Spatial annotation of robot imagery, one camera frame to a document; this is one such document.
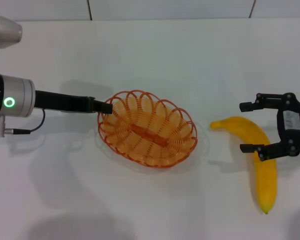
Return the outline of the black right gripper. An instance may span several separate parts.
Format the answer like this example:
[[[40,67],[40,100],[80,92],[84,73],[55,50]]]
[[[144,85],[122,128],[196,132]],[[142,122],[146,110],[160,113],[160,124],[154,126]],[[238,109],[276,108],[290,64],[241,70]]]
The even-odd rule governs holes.
[[[239,109],[241,112],[278,109],[276,118],[280,142],[268,145],[241,144],[240,150],[243,153],[257,153],[262,162],[285,156],[296,157],[300,154],[300,102],[294,93],[258,93],[254,102],[242,102]]]

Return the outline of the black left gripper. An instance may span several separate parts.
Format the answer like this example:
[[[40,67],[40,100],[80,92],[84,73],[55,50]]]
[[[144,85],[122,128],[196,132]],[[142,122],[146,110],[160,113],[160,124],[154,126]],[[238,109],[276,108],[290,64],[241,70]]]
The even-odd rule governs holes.
[[[75,96],[47,91],[35,91],[34,107],[70,113],[112,114],[113,105],[89,96]]]

